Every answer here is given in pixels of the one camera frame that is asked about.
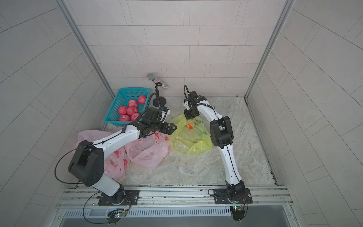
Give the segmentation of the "yellow-green plastic bag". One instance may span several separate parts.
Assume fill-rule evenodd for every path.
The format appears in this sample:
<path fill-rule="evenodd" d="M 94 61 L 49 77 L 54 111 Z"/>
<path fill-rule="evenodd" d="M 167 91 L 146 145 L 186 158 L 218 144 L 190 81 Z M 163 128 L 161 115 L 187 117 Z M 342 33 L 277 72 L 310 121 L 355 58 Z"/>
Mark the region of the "yellow-green plastic bag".
<path fill-rule="evenodd" d="M 213 144 L 200 117 L 186 119 L 181 114 L 171 120 L 177 129 L 168 136 L 172 151 L 194 156 L 212 149 Z"/>

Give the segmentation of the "pink plastic bag back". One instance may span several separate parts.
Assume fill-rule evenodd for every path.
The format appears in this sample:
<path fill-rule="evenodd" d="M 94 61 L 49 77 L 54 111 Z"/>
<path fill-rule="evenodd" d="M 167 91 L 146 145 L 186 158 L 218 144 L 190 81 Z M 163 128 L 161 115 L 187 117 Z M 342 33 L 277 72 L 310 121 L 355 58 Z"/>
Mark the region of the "pink plastic bag back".
<path fill-rule="evenodd" d="M 131 162 L 148 171 L 156 169 L 168 155 L 170 149 L 168 136 L 160 132 L 155 132 L 125 145 L 126 153 Z"/>

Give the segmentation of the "red apple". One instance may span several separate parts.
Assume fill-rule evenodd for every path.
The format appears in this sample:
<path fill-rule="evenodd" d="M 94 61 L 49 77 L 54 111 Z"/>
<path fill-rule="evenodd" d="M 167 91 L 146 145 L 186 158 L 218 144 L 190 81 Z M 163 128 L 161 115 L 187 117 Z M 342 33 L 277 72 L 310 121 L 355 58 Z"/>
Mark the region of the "red apple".
<path fill-rule="evenodd" d="M 139 105 L 139 103 L 138 103 L 138 101 L 136 101 L 136 100 L 130 100 L 130 101 L 128 102 L 128 107 L 135 107 L 135 108 L 137 108 L 137 107 L 138 107 L 138 105 Z"/>
<path fill-rule="evenodd" d="M 137 107 L 128 107 L 127 108 L 127 115 L 133 115 L 133 114 L 138 114 L 138 108 Z"/>
<path fill-rule="evenodd" d="M 140 116 L 139 113 L 133 113 L 131 116 L 130 116 L 130 119 L 131 121 L 135 121 L 138 117 Z"/>
<path fill-rule="evenodd" d="M 145 95 L 141 95 L 138 97 L 138 103 L 144 105 L 147 101 L 147 97 Z"/>
<path fill-rule="evenodd" d="M 129 115 L 125 114 L 125 115 L 120 116 L 119 121 L 120 122 L 130 122 L 131 117 Z"/>
<path fill-rule="evenodd" d="M 117 109 L 117 113 L 119 115 L 125 115 L 127 114 L 127 108 L 128 108 L 127 106 L 121 106 Z"/>

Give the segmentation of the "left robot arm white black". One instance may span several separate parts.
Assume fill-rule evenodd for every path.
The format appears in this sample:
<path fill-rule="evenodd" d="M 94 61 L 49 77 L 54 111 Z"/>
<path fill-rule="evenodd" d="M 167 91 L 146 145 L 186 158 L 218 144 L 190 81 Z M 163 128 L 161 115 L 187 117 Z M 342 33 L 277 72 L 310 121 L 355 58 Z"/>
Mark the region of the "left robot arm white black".
<path fill-rule="evenodd" d="M 177 127 L 165 121 L 170 112 L 168 107 L 161 104 L 158 104 L 157 108 L 146 104 L 145 110 L 136 120 L 125 125 L 120 131 L 94 142 L 82 141 L 71 150 L 74 155 L 68 167 L 69 173 L 85 186 L 100 191 L 111 204 L 122 204 L 127 200 L 124 187 L 105 173 L 105 160 L 123 146 L 153 132 L 171 135 Z"/>

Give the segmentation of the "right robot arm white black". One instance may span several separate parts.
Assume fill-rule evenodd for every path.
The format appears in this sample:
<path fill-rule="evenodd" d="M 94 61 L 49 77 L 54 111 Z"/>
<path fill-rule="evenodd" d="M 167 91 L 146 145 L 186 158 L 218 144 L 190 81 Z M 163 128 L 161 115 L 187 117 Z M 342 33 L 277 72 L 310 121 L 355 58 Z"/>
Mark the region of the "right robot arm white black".
<path fill-rule="evenodd" d="M 210 138 L 212 144 L 218 149 L 226 175 L 226 196 L 232 203 L 247 203 L 246 188 L 233 154 L 233 129 L 231 119 L 219 114 L 204 96 L 195 91 L 190 92 L 187 85 L 183 87 L 184 115 L 193 119 L 202 114 L 210 124 Z"/>

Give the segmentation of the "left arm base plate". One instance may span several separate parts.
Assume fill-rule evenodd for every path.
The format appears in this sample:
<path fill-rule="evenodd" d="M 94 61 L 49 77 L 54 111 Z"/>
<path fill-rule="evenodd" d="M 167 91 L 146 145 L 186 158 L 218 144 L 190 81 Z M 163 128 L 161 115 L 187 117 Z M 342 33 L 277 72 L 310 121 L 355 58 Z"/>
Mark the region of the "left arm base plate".
<path fill-rule="evenodd" d="M 114 196 L 108 196 L 101 193 L 97 196 L 99 206 L 119 206 L 119 205 L 137 205 L 140 190 L 124 190 L 120 189 Z"/>

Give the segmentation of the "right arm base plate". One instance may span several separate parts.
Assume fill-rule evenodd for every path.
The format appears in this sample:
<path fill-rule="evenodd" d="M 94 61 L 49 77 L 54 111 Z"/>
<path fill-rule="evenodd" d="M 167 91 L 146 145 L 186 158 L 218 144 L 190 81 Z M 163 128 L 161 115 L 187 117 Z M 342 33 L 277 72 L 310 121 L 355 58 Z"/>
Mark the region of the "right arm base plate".
<path fill-rule="evenodd" d="M 250 190 L 245 188 L 244 191 L 237 193 L 228 192 L 226 188 L 222 189 L 209 189 L 209 196 L 214 199 L 215 204 L 252 204 Z"/>

